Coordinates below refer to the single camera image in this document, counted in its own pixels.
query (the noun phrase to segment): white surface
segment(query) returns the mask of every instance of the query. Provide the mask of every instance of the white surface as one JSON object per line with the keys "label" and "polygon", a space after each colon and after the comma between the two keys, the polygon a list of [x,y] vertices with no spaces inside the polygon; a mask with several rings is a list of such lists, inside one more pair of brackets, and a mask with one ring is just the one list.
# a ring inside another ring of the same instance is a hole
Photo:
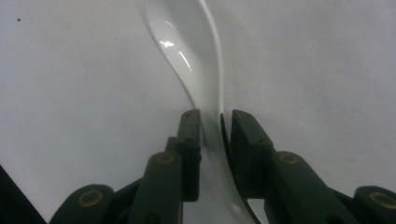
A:
{"label": "white surface", "polygon": [[[303,156],[334,189],[396,191],[394,1],[207,3],[222,42],[226,116],[253,114],[276,149]],[[142,8],[0,3],[0,162],[46,220],[79,187],[119,189],[141,176],[192,108]],[[232,223],[210,175],[185,223]]]}

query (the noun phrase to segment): ceramic spoon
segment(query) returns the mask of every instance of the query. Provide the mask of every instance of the ceramic spoon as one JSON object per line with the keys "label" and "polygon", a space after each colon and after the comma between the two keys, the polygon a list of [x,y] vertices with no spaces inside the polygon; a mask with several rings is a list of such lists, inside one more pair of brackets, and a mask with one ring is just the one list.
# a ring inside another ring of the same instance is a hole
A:
{"label": "ceramic spoon", "polygon": [[240,223],[253,223],[233,182],[221,138],[223,65],[219,36],[203,0],[148,0],[148,25],[168,62],[173,66],[201,121],[220,194]]}

